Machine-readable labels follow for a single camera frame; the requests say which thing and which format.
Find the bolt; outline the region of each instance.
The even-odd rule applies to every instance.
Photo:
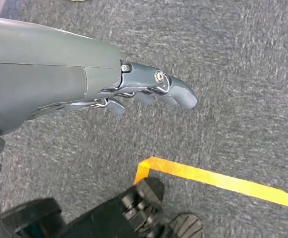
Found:
[[[130,67],[127,64],[122,64],[121,65],[122,72],[129,72],[131,71]]]
[[[164,74],[162,71],[156,71],[155,73],[155,80],[157,83],[163,83],[164,81]]]

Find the black wheel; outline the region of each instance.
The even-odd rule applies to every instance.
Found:
[[[11,232],[24,238],[48,238],[65,226],[61,209],[53,198],[22,204],[2,215]]]

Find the gray prosthetic socket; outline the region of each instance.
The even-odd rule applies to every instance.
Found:
[[[157,68],[123,62],[118,48],[33,23],[0,19],[0,136],[62,108],[92,106],[122,115],[116,97],[155,98],[192,108],[187,84]],[[5,142],[0,139],[0,152]],[[0,238],[13,237],[0,222]]]

